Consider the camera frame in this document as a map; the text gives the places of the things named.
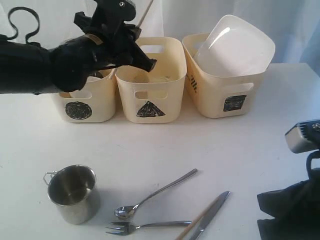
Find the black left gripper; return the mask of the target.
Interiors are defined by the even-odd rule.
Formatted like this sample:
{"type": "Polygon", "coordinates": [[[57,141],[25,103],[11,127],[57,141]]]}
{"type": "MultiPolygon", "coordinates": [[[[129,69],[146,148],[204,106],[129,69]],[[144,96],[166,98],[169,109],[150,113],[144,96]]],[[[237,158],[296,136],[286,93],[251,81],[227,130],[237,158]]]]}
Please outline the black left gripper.
{"type": "Polygon", "coordinates": [[[121,23],[116,33],[108,27],[88,26],[85,34],[50,50],[50,79],[59,92],[81,90],[96,71],[132,66],[151,72],[157,60],[149,58],[136,41],[140,28],[121,23]]]}

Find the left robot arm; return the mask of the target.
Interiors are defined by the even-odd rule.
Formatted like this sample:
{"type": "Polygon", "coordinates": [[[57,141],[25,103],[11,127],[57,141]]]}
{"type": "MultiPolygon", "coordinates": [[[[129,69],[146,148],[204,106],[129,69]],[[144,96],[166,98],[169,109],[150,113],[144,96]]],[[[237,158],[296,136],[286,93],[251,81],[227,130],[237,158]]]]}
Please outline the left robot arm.
{"type": "Polygon", "coordinates": [[[53,49],[38,44],[0,41],[1,94],[51,94],[82,90],[88,77],[101,70],[131,66],[150,72],[149,58],[136,40],[141,29],[121,23],[116,32],[106,24],[86,26],[84,35],[53,49]]]}

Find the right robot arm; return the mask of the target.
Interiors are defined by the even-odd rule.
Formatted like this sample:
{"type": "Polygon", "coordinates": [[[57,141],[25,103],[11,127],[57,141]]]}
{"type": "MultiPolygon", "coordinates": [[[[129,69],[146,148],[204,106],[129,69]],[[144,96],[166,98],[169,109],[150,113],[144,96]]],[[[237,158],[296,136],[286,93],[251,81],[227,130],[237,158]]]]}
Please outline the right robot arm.
{"type": "Polygon", "coordinates": [[[262,240],[318,240],[320,238],[320,169],[308,180],[285,189],[257,195],[262,212],[272,219],[257,220],[262,240]]]}

